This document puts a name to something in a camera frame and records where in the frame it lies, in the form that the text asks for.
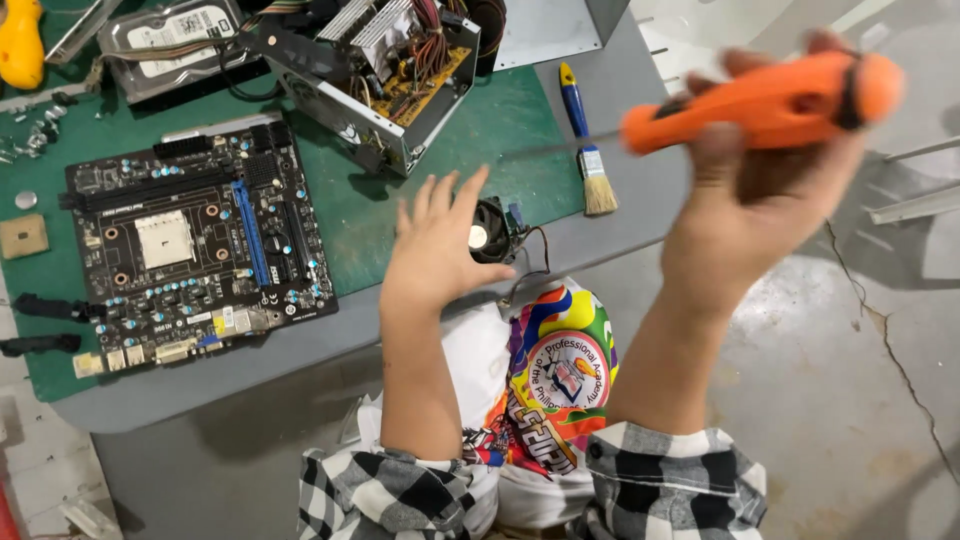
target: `white cpu socket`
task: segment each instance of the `white cpu socket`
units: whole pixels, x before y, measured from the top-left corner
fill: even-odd
[[[182,211],[141,217],[133,224],[147,270],[193,259],[193,239]]]

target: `circular logo print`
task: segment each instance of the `circular logo print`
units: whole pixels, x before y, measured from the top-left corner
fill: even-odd
[[[580,331],[556,331],[530,351],[530,391],[543,407],[603,406],[610,371],[597,342]]]

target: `plaid shirt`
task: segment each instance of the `plaid shirt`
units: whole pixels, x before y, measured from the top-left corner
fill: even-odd
[[[759,539],[766,471],[721,430],[667,435],[626,422],[587,446],[596,498],[566,525],[571,540]],[[468,539],[463,460],[374,449],[303,455],[299,540]]]

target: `hard drive label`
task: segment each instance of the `hard drive label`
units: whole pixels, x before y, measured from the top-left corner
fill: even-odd
[[[230,26],[227,12],[217,6],[206,6],[170,17],[159,29],[141,26],[127,33],[127,40],[135,49],[165,47],[205,37],[230,37],[236,30]],[[186,55],[176,60],[142,61],[140,69],[149,78],[180,69],[185,65],[216,56],[213,47]]]

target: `hard disk drive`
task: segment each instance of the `hard disk drive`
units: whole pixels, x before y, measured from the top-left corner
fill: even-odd
[[[100,30],[97,41],[106,53],[176,45],[206,37],[231,37],[244,19],[234,0],[187,0],[117,17]],[[224,64],[232,70],[259,58],[251,51],[231,49],[225,53]],[[131,105],[194,85],[220,72],[214,47],[171,61],[109,59],[108,65]]]

